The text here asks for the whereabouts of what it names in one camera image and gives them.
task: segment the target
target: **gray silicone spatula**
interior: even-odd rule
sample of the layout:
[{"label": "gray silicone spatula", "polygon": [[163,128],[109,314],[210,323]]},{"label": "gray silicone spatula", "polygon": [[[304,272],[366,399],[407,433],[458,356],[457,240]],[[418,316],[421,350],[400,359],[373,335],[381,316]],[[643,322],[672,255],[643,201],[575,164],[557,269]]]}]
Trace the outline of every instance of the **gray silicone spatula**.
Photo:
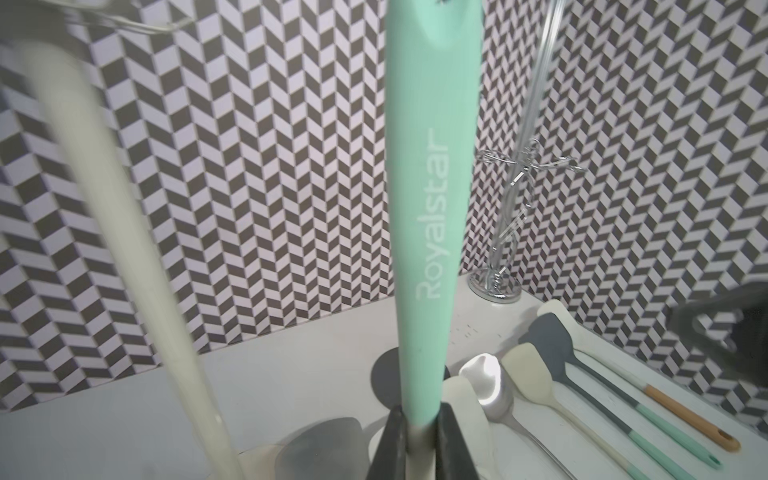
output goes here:
[{"label": "gray silicone spatula", "polygon": [[628,436],[632,442],[643,449],[643,451],[656,461],[656,463],[664,467],[664,470],[669,472],[670,475],[677,480],[695,480],[690,473],[683,470],[674,460],[672,460],[672,458],[666,456],[661,450],[656,448],[654,444],[647,441],[622,419],[618,418],[611,410],[605,408],[605,406],[595,397],[584,391],[584,389],[577,385],[573,380],[568,378],[568,374],[565,372],[565,358],[558,349],[552,345],[546,332],[529,330],[528,333],[520,337],[520,341],[533,344],[555,382],[562,383],[589,401],[589,403],[600,410],[603,415],[611,420],[614,425]]},{"label": "gray silicone spatula", "polygon": [[632,398],[624,390],[620,389],[610,380],[595,372],[590,366],[585,365],[581,360],[576,358],[571,334],[568,333],[563,324],[560,323],[557,315],[553,313],[545,313],[544,315],[539,316],[528,328],[528,331],[535,332],[537,336],[545,337],[553,348],[559,350],[560,354],[565,358],[565,362],[577,366],[596,378],[600,383],[608,387],[608,389],[617,397],[624,400],[629,406],[637,410],[642,416],[656,425],[662,432],[669,435],[675,442],[693,453],[698,459],[702,460],[710,467],[723,467],[717,457],[709,453],[699,442],[680,431],[676,426],[656,415],[648,407]]},{"label": "gray silicone spatula", "polygon": [[593,359],[602,363],[603,366],[611,370],[616,375],[620,376],[624,380],[631,383],[635,388],[639,389],[645,395],[651,397],[661,404],[665,409],[674,413],[681,419],[685,420],[689,425],[694,427],[699,432],[709,437],[710,440],[717,443],[728,452],[738,452],[741,449],[741,444],[733,436],[717,428],[712,422],[702,418],[696,413],[691,412],[690,409],[681,405],[677,400],[669,397],[667,394],[652,386],[648,382],[644,382],[635,375],[632,375],[628,371],[622,369],[620,366],[613,362],[608,361],[603,356],[590,348],[585,338],[587,332],[584,327],[579,325],[576,319],[568,312],[565,305],[560,300],[549,300],[544,305],[538,308],[537,315],[544,315],[545,313],[554,313],[558,316],[558,320],[563,324],[568,333],[571,334],[571,339],[574,343],[574,348],[579,352],[586,353]]},{"label": "gray silicone spatula", "polygon": [[320,423],[288,443],[275,459],[276,480],[360,480],[368,472],[368,449],[357,419]]},{"label": "gray silicone spatula", "polygon": [[573,426],[581,430],[592,442],[600,447],[634,480],[649,480],[636,466],[632,465],[621,453],[603,440],[597,433],[587,427],[576,415],[566,409],[552,392],[552,377],[544,360],[538,355],[536,347],[523,343],[507,352],[502,358],[502,366],[507,371],[520,393],[529,402],[548,406]]}]

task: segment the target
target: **wire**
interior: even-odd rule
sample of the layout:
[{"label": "wire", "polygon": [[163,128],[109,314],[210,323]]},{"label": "wire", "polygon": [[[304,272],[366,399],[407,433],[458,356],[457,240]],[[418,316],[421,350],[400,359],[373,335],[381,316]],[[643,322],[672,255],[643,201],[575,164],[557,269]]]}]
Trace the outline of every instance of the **wire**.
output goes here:
[{"label": "wire", "polygon": [[107,0],[101,5],[85,5],[77,2],[70,2],[69,0],[38,0],[41,3],[51,5],[58,8],[71,8],[78,12],[82,12],[84,15],[95,15],[100,22],[80,22],[83,25],[100,25],[111,26],[122,30],[135,31],[137,33],[143,33],[146,35],[158,35],[172,33],[176,30],[180,30],[194,20],[190,17],[181,19],[178,22],[168,23],[166,25],[147,25],[141,22],[134,22],[120,15],[112,15],[104,12],[104,10],[112,3],[112,0]]}]

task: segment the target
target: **round chrome base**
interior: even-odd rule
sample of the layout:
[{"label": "round chrome base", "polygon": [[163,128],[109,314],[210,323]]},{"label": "round chrome base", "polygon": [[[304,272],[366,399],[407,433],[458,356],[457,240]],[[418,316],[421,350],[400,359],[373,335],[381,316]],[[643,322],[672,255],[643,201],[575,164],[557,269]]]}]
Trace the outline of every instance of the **round chrome base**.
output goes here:
[{"label": "round chrome base", "polygon": [[475,270],[467,279],[469,289],[481,298],[495,303],[514,303],[520,300],[523,289],[509,272],[498,274],[487,268]]}]

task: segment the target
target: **silicone spatula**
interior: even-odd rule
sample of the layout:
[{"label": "silicone spatula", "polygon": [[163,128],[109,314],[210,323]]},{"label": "silicone spatula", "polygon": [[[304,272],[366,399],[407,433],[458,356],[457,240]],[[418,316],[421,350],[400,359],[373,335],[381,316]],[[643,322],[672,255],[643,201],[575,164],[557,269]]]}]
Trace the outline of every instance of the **silicone spatula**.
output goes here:
[{"label": "silicone spatula", "polygon": [[693,453],[696,457],[698,457],[698,459],[710,467],[723,467],[717,457],[709,453],[709,451],[707,451],[707,449],[704,448],[699,442],[680,431],[678,427],[656,415],[648,407],[632,398],[624,390],[620,389],[610,380],[595,372],[590,366],[585,365],[581,360],[576,358],[573,342],[571,341],[571,335],[565,329],[563,324],[560,323],[560,320],[555,314],[545,313],[544,315],[539,316],[528,328],[528,331],[540,333],[541,335],[545,336],[553,348],[556,348],[560,351],[560,354],[565,358],[565,362],[577,366],[578,368],[584,370],[586,373],[596,378],[600,383],[611,390],[617,397],[624,400],[629,406],[637,410],[642,416],[656,425],[662,432],[669,435],[675,442],[679,443],[686,450]]},{"label": "silicone spatula", "polygon": [[409,454],[434,449],[472,185],[482,16],[477,0],[387,6],[385,167]]},{"label": "silicone spatula", "polygon": [[611,410],[605,408],[605,406],[595,397],[584,391],[584,389],[577,385],[573,380],[568,378],[568,374],[565,372],[565,358],[558,351],[558,349],[552,345],[552,342],[548,338],[547,332],[541,330],[529,330],[528,333],[520,338],[520,341],[530,342],[534,347],[536,347],[539,356],[542,360],[544,360],[544,363],[555,382],[562,383],[569,389],[584,397],[603,415],[611,420],[611,422],[616,425],[626,436],[628,436],[632,442],[643,449],[643,451],[646,452],[654,461],[656,461],[656,463],[664,467],[664,470],[669,472],[677,480],[695,480],[695,478],[690,473],[683,470],[674,460],[672,460],[672,458],[669,458],[666,454],[664,454],[664,452],[647,441],[642,435],[635,432],[632,427],[627,425],[627,423],[625,423],[622,419],[618,418]]},{"label": "silicone spatula", "polygon": [[538,355],[536,347],[530,343],[522,343],[507,352],[502,358],[502,366],[507,371],[520,393],[529,402],[548,406],[573,426],[581,430],[592,442],[600,447],[611,459],[634,480],[649,480],[639,468],[632,465],[621,453],[603,440],[597,433],[587,427],[570,410],[566,409],[554,397],[552,377],[544,360]]},{"label": "silicone spatula", "polygon": [[712,422],[702,418],[696,413],[691,412],[687,407],[681,405],[677,400],[667,396],[664,392],[652,386],[650,383],[639,379],[637,376],[629,373],[628,371],[617,366],[615,363],[608,361],[589,347],[584,338],[586,332],[584,328],[579,325],[576,319],[568,312],[565,305],[560,300],[549,300],[544,305],[540,306],[537,315],[544,315],[545,313],[554,313],[558,316],[558,320],[563,324],[568,333],[571,334],[574,348],[579,352],[586,353],[593,359],[602,363],[606,368],[610,369],[613,373],[620,376],[627,382],[631,383],[635,388],[639,389],[645,395],[656,400],[664,408],[674,413],[690,426],[694,427],[699,432],[709,437],[710,440],[717,443],[728,452],[738,452],[741,449],[741,444],[733,436],[725,433],[722,429],[717,428]]}]

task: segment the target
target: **silver metal stand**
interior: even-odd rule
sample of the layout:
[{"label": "silver metal stand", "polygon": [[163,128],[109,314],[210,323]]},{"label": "silver metal stand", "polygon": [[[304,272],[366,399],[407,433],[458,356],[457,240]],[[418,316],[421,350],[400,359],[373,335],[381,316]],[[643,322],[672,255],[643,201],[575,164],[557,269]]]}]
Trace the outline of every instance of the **silver metal stand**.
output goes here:
[{"label": "silver metal stand", "polygon": [[563,18],[567,0],[551,0],[547,10],[544,28],[541,31],[541,45],[536,55],[528,97],[525,99],[520,131],[515,142],[515,150],[508,157],[495,151],[481,151],[477,158],[484,162],[510,164],[509,182],[504,190],[502,208],[498,214],[498,222],[493,236],[488,266],[476,270],[469,275],[469,288],[486,300],[496,303],[512,303],[520,299],[522,286],[511,274],[507,263],[502,263],[504,245],[511,240],[510,258],[515,258],[519,239],[517,231],[533,209],[533,200],[527,204],[524,201],[518,206],[517,197],[520,183],[526,180],[528,189],[533,196],[533,173],[538,170],[554,170],[567,168],[574,172],[583,173],[586,170],[577,167],[571,157],[559,157],[548,164],[539,164],[541,144],[534,138],[536,119],[540,113],[541,99],[547,84],[549,65],[552,59],[554,43]]}]

